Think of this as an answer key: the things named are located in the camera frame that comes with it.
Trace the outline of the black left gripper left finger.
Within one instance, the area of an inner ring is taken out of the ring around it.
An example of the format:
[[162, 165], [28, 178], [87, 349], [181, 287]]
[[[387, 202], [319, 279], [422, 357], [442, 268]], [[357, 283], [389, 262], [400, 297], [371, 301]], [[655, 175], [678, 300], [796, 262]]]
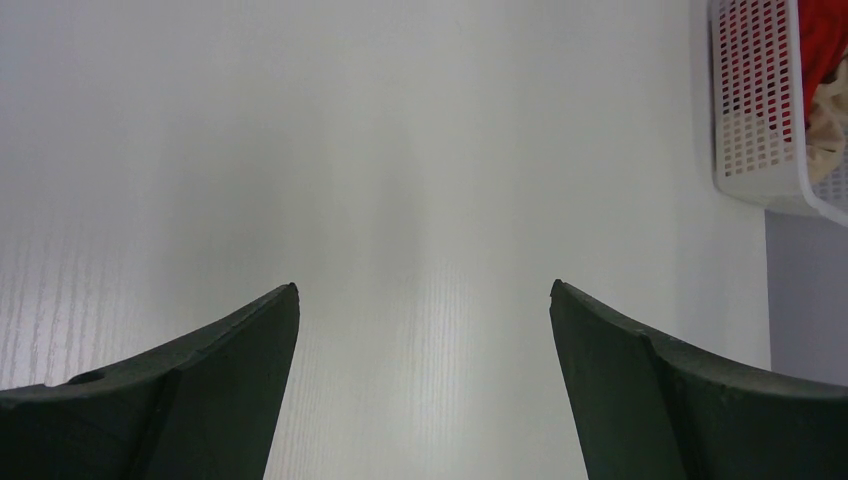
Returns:
[[232, 314], [56, 385], [1, 394], [5, 479], [260, 479], [299, 330], [282, 285]]

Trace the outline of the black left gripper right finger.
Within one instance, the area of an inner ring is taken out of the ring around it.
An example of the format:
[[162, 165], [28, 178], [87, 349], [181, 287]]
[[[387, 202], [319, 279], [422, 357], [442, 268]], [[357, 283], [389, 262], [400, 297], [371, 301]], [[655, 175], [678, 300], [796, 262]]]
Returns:
[[556, 281], [550, 318], [592, 479], [843, 479], [847, 390], [745, 365]]

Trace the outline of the red t shirt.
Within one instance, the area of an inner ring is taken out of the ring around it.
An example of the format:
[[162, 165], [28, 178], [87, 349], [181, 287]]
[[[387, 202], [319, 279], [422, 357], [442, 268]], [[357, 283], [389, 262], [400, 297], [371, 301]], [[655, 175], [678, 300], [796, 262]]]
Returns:
[[807, 128], [812, 97], [847, 51], [845, 1], [718, 1], [721, 112], [765, 118], [790, 132], [792, 69], [801, 72]]

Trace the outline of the beige t shirt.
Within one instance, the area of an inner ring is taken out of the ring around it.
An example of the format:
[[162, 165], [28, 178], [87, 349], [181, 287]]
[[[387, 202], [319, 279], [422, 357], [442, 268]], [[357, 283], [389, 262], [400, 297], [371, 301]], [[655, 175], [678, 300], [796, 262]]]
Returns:
[[806, 155], [812, 184], [839, 167], [847, 140], [847, 53], [816, 88], [807, 117]]

